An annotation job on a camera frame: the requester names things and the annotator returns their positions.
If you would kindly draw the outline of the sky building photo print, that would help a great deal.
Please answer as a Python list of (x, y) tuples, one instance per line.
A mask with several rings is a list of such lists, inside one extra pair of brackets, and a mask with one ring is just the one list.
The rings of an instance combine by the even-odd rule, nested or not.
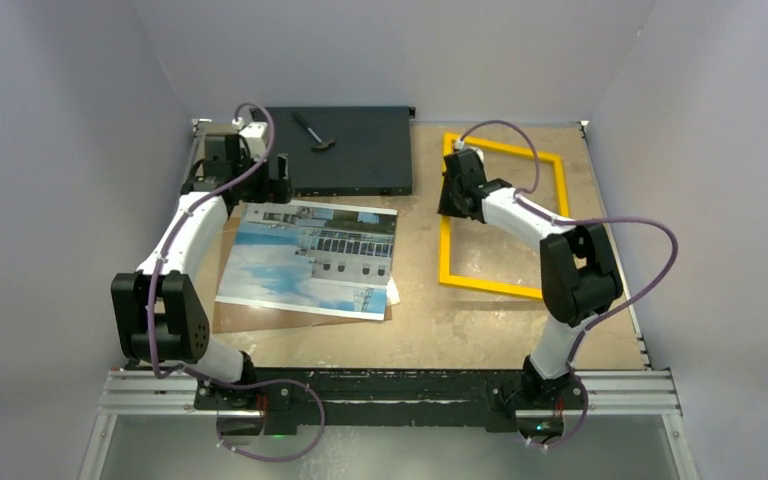
[(215, 300), (222, 307), (382, 321), (396, 227), (394, 209), (247, 204)]

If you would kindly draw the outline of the yellow wooden picture frame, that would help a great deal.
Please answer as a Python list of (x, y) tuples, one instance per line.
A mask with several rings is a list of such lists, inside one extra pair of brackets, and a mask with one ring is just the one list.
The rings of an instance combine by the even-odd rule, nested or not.
[[(466, 137), (464, 143), (466, 146), (478, 147), (491, 153), (507, 154), (522, 158), (534, 158), (534, 154), (531, 150), (525, 147), (472, 136)], [(543, 151), (539, 151), (537, 157), (540, 162), (550, 164), (552, 167), (554, 186), (557, 194), (557, 214), (569, 216), (570, 205), (562, 157), (555, 153)], [(455, 275), (451, 272), (451, 257), (451, 219), (446, 216), (441, 216), (438, 255), (438, 282), (440, 285), (535, 301), (542, 299), (542, 291), (540, 288)]]

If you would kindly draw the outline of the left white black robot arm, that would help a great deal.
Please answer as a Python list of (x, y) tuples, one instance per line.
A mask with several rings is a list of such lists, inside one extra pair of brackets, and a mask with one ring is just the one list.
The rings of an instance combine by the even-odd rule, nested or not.
[(247, 353), (212, 339), (193, 277), (238, 204), (291, 200), (287, 156), (278, 156), (275, 172), (268, 165), (273, 139), (264, 122), (206, 135), (204, 157), (184, 181), (161, 240), (134, 272), (119, 273), (111, 283), (124, 356), (150, 363), (160, 378), (184, 370), (218, 385), (235, 409), (257, 399), (255, 369)]

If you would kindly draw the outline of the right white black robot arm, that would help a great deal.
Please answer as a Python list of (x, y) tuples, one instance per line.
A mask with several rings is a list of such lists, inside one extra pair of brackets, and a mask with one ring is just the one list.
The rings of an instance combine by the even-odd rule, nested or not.
[(529, 404), (544, 407), (570, 384), (586, 328), (623, 294), (607, 230), (599, 222), (554, 214), (509, 182), (488, 179), (474, 149), (457, 150), (443, 163), (440, 215), (499, 228), (539, 254), (548, 317), (524, 361), (521, 394)]

